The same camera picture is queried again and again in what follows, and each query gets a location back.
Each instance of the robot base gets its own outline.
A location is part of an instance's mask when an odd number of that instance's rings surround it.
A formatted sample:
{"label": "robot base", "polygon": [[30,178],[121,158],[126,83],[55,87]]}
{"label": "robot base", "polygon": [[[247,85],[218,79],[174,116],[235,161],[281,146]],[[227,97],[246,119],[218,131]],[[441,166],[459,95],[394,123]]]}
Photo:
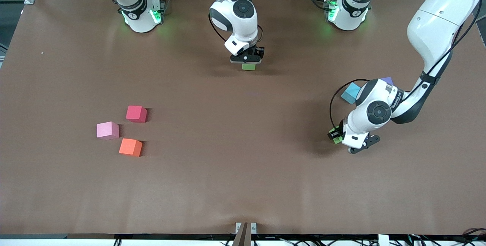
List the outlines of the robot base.
{"label": "robot base", "polygon": [[158,24],[164,21],[165,0],[147,0],[147,9],[142,13],[137,20],[132,20],[125,16],[125,23],[137,33],[147,33]]}
{"label": "robot base", "polygon": [[336,4],[330,4],[325,6],[333,9],[332,11],[326,11],[326,19],[330,23],[336,25],[336,27],[342,30],[356,30],[359,25],[366,19],[366,13],[368,9],[363,11],[358,16],[352,17],[347,10],[342,6],[342,0],[335,0]]}
{"label": "robot base", "polygon": [[257,65],[262,62],[264,53],[265,47],[257,47],[257,45],[254,45],[236,56],[230,56],[229,61],[233,64]]}

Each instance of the cube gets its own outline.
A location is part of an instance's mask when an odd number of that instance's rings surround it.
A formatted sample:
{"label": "cube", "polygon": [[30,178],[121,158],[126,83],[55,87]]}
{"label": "cube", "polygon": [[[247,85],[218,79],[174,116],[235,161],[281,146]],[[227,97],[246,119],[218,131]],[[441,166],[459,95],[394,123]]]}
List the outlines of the cube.
{"label": "cube", "polygon": [[391,77],[385,77],[385,78],[382,78],[382,80],[389,83],[390,85],[393,85],[393,81],[392,81]]}
{"label": "cube", "polygon": [[119,138],[120,128],[112,121],[99,123],[96,125],[96,137],[104,140]]}
{"label": "cube", "polygon": [[140,157],[141,151],[142,151],[142,142],[136,139],[127,139],[127,138],[121,141],[121,146],[119,151],[120,154]]}
{"label": "cube", "polygon": [[356,97],[358,96],[358,92],[360,92],[360,89],[361,87],[359,87],[355,83],[351,83],[342,93],[341,97],[345,99],[346,102],[354,104],[354,102],[356,102]]}
{"label": "cube", "polygon": [[256,66],[256,64],[242,64],[241,69],[244,71],[254,71]]}
{"label": "cube", "polygon": [[126,119],[132,123],[144,123],[147,120],[147,109],[142,106],[128,106]]}

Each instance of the brown table surface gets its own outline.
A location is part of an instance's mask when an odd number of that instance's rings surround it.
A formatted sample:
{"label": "brown table surface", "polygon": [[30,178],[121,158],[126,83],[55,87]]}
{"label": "brown table surface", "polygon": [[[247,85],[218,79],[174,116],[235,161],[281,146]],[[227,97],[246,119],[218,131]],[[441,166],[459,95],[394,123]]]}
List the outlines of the brown table surface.
{"label": "brown table surface", "polygon": [[[254,0],[265,58],[241,71],[208,22],[213,0],[172,0],[147,34],[111,0],[26,6],[0,70],[0,232],[459,234],[486,225],[486,50],[476,28],[418,118],[350,155],[330,143],[343,83],[423,68],[406,29],[423,0],[373,0],[353,32],[309,0]],[[149,108],[129,123],[129,104]],[[335,119],[353,106],[337,99]],[[114,121],[144,141],[96,139]]]}

